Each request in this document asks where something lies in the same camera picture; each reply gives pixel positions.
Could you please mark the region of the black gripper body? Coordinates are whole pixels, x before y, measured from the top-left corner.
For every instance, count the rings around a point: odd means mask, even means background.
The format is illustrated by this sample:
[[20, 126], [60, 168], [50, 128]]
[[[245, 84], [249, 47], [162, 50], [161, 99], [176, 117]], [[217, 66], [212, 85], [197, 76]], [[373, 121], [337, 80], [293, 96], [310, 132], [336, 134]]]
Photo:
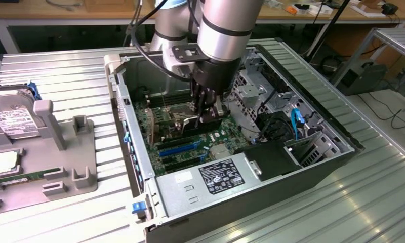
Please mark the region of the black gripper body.
[[192, 94], [196, 95], [205, 89], [221, 95], [230, 86], [240, 62], [241, 58], [228, 62], [214, 59], [196, 61], [190, 83]]

